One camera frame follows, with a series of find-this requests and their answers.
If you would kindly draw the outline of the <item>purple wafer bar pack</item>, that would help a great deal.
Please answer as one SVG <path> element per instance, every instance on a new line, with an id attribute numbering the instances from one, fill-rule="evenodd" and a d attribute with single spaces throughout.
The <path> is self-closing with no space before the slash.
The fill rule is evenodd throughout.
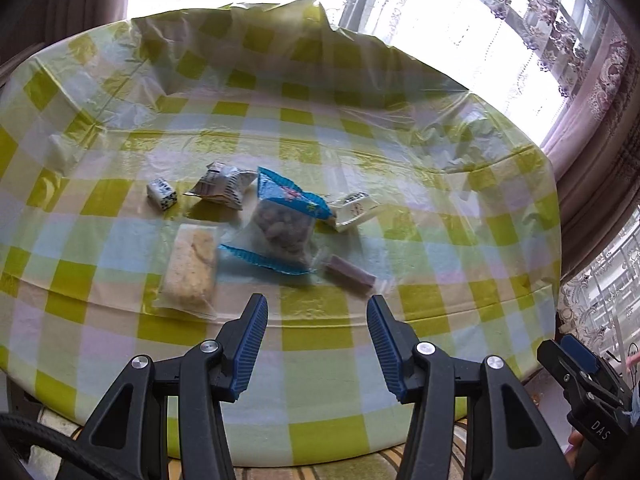
<path id="1" fill-rule="evenodd" d="M 376 283 L 376 277 L 373 274 L 335 254 L 329 254 L 321 260 L 320 270 L 332 284 L 358 294 L 370 292 Z"/>

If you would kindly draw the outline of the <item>blue dried fruit bag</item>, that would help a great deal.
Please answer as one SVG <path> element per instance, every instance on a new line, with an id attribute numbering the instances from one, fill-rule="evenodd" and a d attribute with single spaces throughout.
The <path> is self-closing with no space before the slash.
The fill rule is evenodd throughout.
<path id="1" fill-rule="evenodd" d="M 260 167 L 257 205 L 250 221 L 225 238 L 220 248 L 253 266 L 281 274 L 305 275 L 314 262 L 311 248 L 314 226 L 331 216 L 324 198 Z"/>

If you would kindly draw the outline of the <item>small white blue candy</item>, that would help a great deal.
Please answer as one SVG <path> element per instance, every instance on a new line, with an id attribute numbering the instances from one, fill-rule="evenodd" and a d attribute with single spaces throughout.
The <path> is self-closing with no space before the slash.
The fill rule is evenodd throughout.
<path id="1" fill-rule="evenodd" d="M 175 189 L 163 178 L 156 178 L 146 185 L 146 194 L 154 206 L 166 211 L 177 203 Z"/>

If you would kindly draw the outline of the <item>small white cream snack pack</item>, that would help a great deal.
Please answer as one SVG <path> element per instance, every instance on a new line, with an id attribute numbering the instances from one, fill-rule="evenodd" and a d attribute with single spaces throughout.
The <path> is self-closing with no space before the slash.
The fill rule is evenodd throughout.
<path id="1" fill-rule="evenodd" d="M 373 218 L 381 204 L 367 192 L 353 192 L 330 200 L 330 218 L 326 220 L 337 232 L 344 232 Z"/>

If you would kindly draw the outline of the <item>grey white barcode snack pack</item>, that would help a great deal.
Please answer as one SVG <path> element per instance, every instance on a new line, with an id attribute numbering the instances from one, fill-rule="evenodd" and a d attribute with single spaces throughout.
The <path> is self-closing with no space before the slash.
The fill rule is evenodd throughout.
<path id="1" fill-rule="evenodd" d="M 184 195 L 241 210 L 244 194 L 256 178 L 256 170 L 211 162 L 206 166 L 206 173 Z"/>

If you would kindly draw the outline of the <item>green checkered plastic tablecloth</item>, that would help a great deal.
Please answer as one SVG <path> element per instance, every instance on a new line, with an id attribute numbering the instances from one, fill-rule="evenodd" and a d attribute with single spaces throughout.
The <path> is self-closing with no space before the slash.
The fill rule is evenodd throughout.
<path id="1" fill-rule="evenodd" d="M 365 296 L 222 254 L 207 318 L 156 306 L 180 226 L 250 218 L 186 195 L 210 162 L 303 190 L 366 192 L 376 217 L 314 241 L 374 274 L 390 308 L 450 356 L 518 377 L 554 331 L 560 215 L 538 146 L 454 80 L 332 28 L 312 0 L 121 21 L 47 47 L 1 95 L 1 367 L 84 422 L 138 354 L 180 356 L 268 301 L 246 392 L 224 407 L 239 466 L 388 448 L 410 411 L 388 392 Z M 146 186 L 181 194 L 154 208 Z"/>

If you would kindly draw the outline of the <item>pink floral curtain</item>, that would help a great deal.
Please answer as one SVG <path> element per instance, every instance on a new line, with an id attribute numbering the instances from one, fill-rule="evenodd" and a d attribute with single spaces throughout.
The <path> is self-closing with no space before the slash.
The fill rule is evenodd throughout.
<path id="1" fill-rule="evenodd" d="M 542 150 L 558 189 L 566 282 L 612 242 L 639 203 L 639 57 L 616 21 L 606 25 Z"/>

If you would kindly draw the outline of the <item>white lace sheer curtain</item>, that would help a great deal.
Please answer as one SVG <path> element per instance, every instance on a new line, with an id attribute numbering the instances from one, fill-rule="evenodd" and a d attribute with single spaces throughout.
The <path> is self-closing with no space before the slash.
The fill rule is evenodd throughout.
<path id="1" fill-rule="evenodd" d="M 582 90 L 613 17 L 603 0 L 476 0 L 508 25 L 569 101 Z"/>

